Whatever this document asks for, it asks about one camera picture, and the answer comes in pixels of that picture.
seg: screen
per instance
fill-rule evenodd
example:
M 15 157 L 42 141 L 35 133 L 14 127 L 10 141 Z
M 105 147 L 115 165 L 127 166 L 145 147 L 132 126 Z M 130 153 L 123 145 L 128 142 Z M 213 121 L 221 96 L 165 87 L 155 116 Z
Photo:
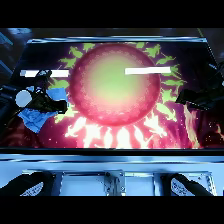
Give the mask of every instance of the screen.
M 68 77 L 48 83 L 48 89 L 66 89 L 69 107 L 49 118 L 38 134 L 16 117 L 1 146 L 150 150 L 223 145 L 221 124 L 212 115 L 175 103 L 182 89 L 205 87 L 207 77 L 198 66 L 206 61 L 214 63 L 206 43 L 30 44 L 17 69 L 69 70 Z M 152 67 L 170 72 L 145 70 Z M 31 79 L 17 75 L 12 80 L 29 86 Z

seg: sun graphic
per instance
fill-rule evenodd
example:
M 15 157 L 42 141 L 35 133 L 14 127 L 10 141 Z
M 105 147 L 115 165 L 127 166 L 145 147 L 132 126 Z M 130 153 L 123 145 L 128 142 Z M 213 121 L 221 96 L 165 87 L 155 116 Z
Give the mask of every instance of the sun graphic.
M 163 54 L 161 44 L 77 46 L 70 46 L 68 56 L 59 60 L 60 66 L 70 69 L 70 77 L 52 78 L 49 86 L 67 91 L 68 111 L 54 117 L 55 125 L 72 118 L 65 138 L 74 138 L 78 148 L 151 149 L 182 148 L 186 135 L 192 147 L 200 147 L 192 131 L 195 117 L 183 105 L 175 104 L 187 82 L 176 57 Z M 171 73 L 123 74 L 126 67 L 146 66 L 170 66 Z

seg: white cap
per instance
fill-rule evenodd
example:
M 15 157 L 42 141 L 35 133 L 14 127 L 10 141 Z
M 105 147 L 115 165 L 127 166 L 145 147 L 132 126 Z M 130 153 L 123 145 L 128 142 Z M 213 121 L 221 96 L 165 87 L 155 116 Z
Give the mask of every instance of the white cap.
M 32 100 L 31 94 L 27 90 L 21 90 L 16 95 L 16 104 L 25 107 Z

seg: red circle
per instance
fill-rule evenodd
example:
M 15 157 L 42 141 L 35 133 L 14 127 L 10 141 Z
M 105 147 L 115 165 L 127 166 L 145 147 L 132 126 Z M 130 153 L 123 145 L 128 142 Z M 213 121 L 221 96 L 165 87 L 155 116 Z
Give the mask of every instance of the red circle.
M 154 63 L 146 54 L 128 44 L 103 44 L 97 46 L 84 54 L 71 71 L 71 97 L 80 113 L 98 124 L 120 126 L 134 123 L 146 116 L 158 100 L 160 76 L 159 74 L 135 75 L 138 76 L 135 79 L 141 83 L 141 88 L 139 87 L 138 90 L 131 89 L 130 93 L 134 94 L 133 99 L 124 100 L 119 106 L 116 104 L 110 105 L 106 97 L 102 101 L 93 96 L 92 93 L 95 90 L 89 87 L 89 77 L 94 78 L 91 76 L 93 75 L 93 66 L 95 64 L 101 66 L 100 62 L 107 57 L 124 58 L 133 63 L 133 67 L 154 66 Z

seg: crumpled cloth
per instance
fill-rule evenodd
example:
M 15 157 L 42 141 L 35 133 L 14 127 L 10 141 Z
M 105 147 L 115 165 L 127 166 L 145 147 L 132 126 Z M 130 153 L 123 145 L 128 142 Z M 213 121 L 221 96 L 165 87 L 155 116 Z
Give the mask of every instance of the crumpled cloth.
M 34 91 L 34 87 L 27 88 L 30 91 Z M 52 100 L 66 100 L 68 102 L 65 88 L 55 88 L 46 90 L 47 94 Z M 58 112 L 39 112 L 38 110 L 25 108 L 18 114 L 23 119 L 24 125 L 35 133 L 39 133 L 44 123 L 48 118 L 57 115 Z

